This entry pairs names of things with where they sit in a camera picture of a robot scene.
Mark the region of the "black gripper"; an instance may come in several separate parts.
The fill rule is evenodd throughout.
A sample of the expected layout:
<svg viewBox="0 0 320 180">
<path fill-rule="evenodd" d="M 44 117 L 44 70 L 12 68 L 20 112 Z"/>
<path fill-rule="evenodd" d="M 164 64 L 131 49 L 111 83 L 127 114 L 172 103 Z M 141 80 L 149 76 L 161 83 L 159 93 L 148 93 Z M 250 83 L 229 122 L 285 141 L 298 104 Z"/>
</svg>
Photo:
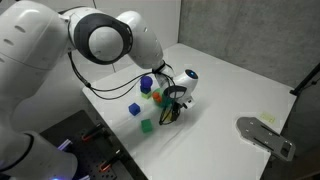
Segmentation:
<svg viewBox="0 0 320 180">
<path fill-rule="evenodd" d="M 161 112 L 160 119 L 159 119 L 159 124 L 160 125 L 169 125 L 172 122 L 176 121 L 178 119 L 178 117 L 180 116 L 181 109 L 185 108 L 185 107 L 186 107 L 185 104 L 179 104 L 175 101 L 172 101 L 172 104 L 170 106 L 162 108 L 162 112 Z M 173 117 L 172 117 L 171 121 L 164 120 L 164 115 L 165 115 L 166 110 L 171 110 L 173 112 Z"/>
</svg>

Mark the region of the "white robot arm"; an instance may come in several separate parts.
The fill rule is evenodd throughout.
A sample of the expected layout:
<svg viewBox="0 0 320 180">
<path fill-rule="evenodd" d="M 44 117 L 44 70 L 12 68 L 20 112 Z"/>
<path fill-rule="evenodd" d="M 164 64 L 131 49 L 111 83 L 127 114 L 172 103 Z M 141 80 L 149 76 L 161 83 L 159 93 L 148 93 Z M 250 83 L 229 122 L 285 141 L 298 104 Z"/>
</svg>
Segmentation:
<svg viewBox="0 0 320 180">
<path fill-rule="evenodd" d="M 197 74 L 190 69 L 174 74 L 155 33 L 136 11 L 117 17 L 91 7 L 56 12 L 21 0 L 1 14 L 0 24 L 0 173 L 16 180 L 71 180 L 76 173 L 75 155 L 36 132 L 17 132 L 10 123 L 17 106 L 38 91 L 62 56 L 74 50 L 100 65 L 127 55 L 155 75 L 175 109 L 193 101 Z"/>
</svg>

